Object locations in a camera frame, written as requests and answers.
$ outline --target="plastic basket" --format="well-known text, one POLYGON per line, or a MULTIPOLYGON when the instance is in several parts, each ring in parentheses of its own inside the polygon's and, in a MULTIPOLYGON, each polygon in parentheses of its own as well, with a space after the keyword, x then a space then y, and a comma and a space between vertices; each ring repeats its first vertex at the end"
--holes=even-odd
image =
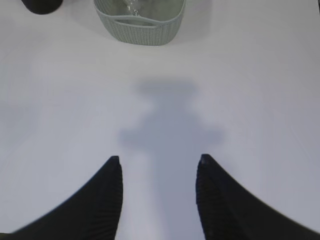
POLYGON ((163 13, 158 11, 156 17, 144 17, 116 10, 119 1, 122 0, 94 0, 104 27, 121 42, 149 46, 167 44, 176 36, 186 6, 186 0, 171 0, 173 6, 163 7, 163 13), (171 9, 175 12, 168 15, 171 9))

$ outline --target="white surface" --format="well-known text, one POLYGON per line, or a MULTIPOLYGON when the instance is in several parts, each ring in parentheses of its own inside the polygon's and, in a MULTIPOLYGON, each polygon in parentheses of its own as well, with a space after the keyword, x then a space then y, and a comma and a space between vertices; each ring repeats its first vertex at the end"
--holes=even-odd
POLYGON ((51 210, 120 155, 117 238, 204 239, 201 153, 320 232, 317 5, 190 0, 176 38, 146 47, 114 40, 89 0, 43 16, 1 0, 0 232, 51 210))

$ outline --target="gray-green basket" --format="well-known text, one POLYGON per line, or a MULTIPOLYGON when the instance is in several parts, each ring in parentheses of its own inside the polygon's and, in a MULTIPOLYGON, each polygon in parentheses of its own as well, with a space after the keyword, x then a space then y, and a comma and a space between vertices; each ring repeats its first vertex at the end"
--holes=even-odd
POLYGON ((155 16, 144 17, 121 12, 115 6, 120 1, 123 0, 94 0, 104 27, 121 42, 149 46, 167 44, 176 36, 186 6, 186 0, 171 0, 174 7, 163 5, 155 16))

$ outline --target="storage basket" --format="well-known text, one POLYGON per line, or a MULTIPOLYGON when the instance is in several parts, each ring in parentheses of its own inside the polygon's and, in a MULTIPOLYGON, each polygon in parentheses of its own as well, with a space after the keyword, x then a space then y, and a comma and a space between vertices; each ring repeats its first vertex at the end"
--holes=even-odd
POLYGON ((94 0, 94 5, 104 27, 117 40, 150 46, 167 44, 180 28, 186 0, 148 1, 149 10, 145 8, 137 16, 126 11, 124 0, 94 0))

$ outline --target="black cup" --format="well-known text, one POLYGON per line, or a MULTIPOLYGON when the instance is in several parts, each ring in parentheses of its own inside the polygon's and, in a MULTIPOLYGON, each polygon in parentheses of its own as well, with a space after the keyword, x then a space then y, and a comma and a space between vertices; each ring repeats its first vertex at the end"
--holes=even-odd
POLYGON ((29 11, 34 14, 49 14, 57 10, 63 0, 22 0, 29 11))

